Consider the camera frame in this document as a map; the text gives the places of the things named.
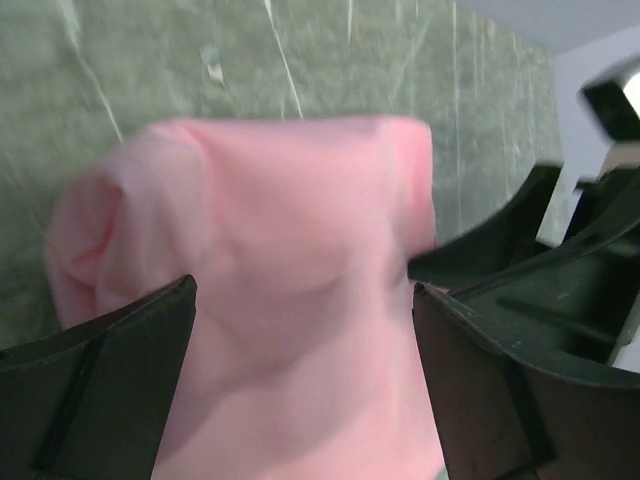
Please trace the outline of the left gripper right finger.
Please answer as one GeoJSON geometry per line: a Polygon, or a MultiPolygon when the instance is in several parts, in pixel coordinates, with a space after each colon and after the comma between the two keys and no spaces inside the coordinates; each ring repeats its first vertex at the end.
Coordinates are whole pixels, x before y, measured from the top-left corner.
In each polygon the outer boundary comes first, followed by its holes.
{"type": "Polygon", "coordinates": [[[638,374],[541,345],[430,285],[413,313],[449,478],[638,478],[638,374]]]}

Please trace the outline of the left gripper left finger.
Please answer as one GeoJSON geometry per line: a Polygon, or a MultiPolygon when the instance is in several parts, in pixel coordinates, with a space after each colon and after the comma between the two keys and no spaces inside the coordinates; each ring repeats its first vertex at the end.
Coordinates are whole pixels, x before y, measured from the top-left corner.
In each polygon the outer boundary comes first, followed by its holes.
{"type": "Polygon", "coordinates": [[[1,353],[4,479],[148,479],[195,318],[187,275],[1,353]]]}

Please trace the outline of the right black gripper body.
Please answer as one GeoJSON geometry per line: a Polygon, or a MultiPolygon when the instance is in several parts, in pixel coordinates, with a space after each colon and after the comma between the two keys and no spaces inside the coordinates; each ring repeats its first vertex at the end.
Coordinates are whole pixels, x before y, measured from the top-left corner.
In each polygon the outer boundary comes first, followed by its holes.
{"type": "Polygon", "coordinates": [[[412,280],[445,289],[519,335],[571,355],[639,368],[639,95],[632,81],[600,80],[582,96],[612,138],[602,171],[576,183],[578,203],[560,244],[542,224],[561,168],[534,165],[496,214],[411,260],[412,280]]]}

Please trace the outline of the pink t-shirt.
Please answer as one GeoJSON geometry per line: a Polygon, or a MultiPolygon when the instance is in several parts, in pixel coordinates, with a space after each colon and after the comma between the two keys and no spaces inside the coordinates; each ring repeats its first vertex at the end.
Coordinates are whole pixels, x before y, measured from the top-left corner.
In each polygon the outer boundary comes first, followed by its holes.
{"type": "Polygon", "coordinates": [[[76,178],[45,252],[67,327],[197,282],[155,478],[432,479],[406,268],[435,243],[420,120],[181,118],[76,178]]]}

